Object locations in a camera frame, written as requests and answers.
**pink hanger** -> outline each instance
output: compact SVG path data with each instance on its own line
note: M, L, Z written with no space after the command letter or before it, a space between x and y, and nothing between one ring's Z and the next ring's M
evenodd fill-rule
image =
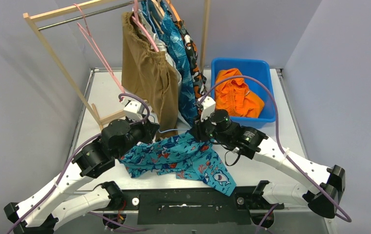
M134 23L142 29L142 31L145 33L146 37L148 38L148 41L151 43L152 47L155 49L156 52L159 52L158 47L155 44L155 41L152 39L152 36L149 35L148 31L146 31L144 25L141 24L138 17L138 0L134 0L134 16L132 16L132 19L134 20Z
M80 32L86 38L86 40L88 41L89 45L92 47L93 51L98 56L99 60L102 62L103 66L106 68L106 70L109 72L109 75L115 81L115 83L117 84L117 86L119 87L119 89L121 90L121 92L122 93L125 93L125 89L123 88L122 84L119 82L119 80L117 79L117 77L115 76L114 72L111 69L111 66L109 66L108 61L106 60L105 56L102 54L102 52L99 49L98 45L96 44L94 38L92 37L91 31L89 31L88 22L86 21L84 12L81 10L81 8L76 3L74 3L74 5L78 8L78 10L80 11L80 13L83 16L83 20L85 21L86 29L84 29L80 23L77 23Z

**brown pants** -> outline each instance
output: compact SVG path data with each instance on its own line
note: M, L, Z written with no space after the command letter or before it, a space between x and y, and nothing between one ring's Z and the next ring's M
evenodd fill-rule
M132 15L132 12L122 14L122 86L149 101L158 117L161 131L174 129L178 114L175 68L167 63L165 52L151 50L148 39L139 33L137 25L131 21ZM157 139L175 135L177 131L157 134Z

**white wall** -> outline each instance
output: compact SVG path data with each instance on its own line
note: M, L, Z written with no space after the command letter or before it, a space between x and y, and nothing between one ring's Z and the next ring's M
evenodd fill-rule
M56 0L60 7L85 0ZM116 0L106 6L124 3ZM271 67L283 67L303 34L310 18L321 0L212 0L206 65L216 57L262 59ZM172 0L180 17L200 48L204 0ZM90 30L114 67L122 65L122 12L131 6L92 16L88 19ZM103 67L76 22L69 26L78 39L91 67Z
M284 78L309 158L346 169L339 233L371 233L371 1L323 0Z
M81 102L24 21L24 12L57 9L53 0L0 0L0 234L3 212L59 173ZM89 66L68 27L45 33L78 85Z

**wooden frame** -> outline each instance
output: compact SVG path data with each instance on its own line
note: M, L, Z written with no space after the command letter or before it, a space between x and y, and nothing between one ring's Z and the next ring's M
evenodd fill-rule
M91 0L87 2L83 2L78 4L78 6L83 9L89 9L92 7L100 6L106 3L110 3L116 0ZM204 69L204 52L205 52L205 45L206 45L206 39L207 39L207 31L208 31L208 17L209 17L209 9L210 9L210 2L211 0L205 0L205 7L204 7L204 28L203 28L203 40L201 45L201 57L200 57L200 64L201 69ZM125 116L122 110L117 111L111 115L105 116L105 117L99 117L98 110L94 104L92 106L88 103L83 93L80 91L78 86L76 85L75 81L70 76L69 72L63 65L62 61L60 61L59 57L56 55L55 51L53 50L52 46L49 44L47 39L44 37L44 35L41 33L39 28L37 27L36 23L41 22L44 20L52 19L59 16L64 16L69 13L73 13L78 11L78 8L74 5L64 7L58 10L53 10L49 12L45 12L42 14L30 16L28 13L23 14L23 18L26 20L29 27L32 29L32 31L35 33L35 35L38 37L46 51L49 53L49 55L52 57L53 61L56 63L56 65L59 67L60 71L63 73L65 78L68 80L69 84L72 86L72 88L75 90L76 94L80 98L80 100L83 102L83 105L85 105L86 109L91 113L91 115L94 117L95 121L98 123L99 128L102 130L103 126L105 124L108 124L114 119L122 118Z

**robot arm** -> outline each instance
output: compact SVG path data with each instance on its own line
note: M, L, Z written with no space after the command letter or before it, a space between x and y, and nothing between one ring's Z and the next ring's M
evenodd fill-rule
M345 190L345 170L337 165L329 168L309 161L294 152L284 149L265 133L232 122L226 110L215 110L215 101L207 97L201 104L201 116L195 120L191 134L201 141L215 139L233 153L266 163L291 178L298 184L281 185L261 181L254 196L270 204L290 203L308 205L320 216L334 218L335 206L288 160L289 156L316 184L337 203Z
M60 174L28 199L20 203L9 203L4 208L6 216L13 223L23 217L13 230L15 234L51 234L64 223L89 211L121 204L122 192L113 181L102 184L88 194L65 200L77 189L114 167L115 159L139 142L152 142L159 125L149 121L133 124L143 118L142 105L136 101L124 101L123 104L126 106L126 120L113 120L102 130L100 137L84 146L62 172L58 184L56 181ZM49 193L40 205L34 207Z

